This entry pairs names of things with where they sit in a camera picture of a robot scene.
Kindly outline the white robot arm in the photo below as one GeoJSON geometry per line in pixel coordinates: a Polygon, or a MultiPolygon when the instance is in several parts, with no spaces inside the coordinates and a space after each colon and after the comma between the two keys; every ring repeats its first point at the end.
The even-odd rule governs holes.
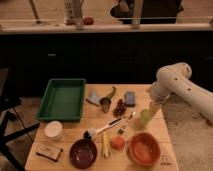
{"type": "Polygon", "coordinates": [[[149,89],[150,98],[163,103],[175,93],[213,123],[213,93],[190,81],[191,75],[191,67],[184,62],[159,68],[149,89]]]}

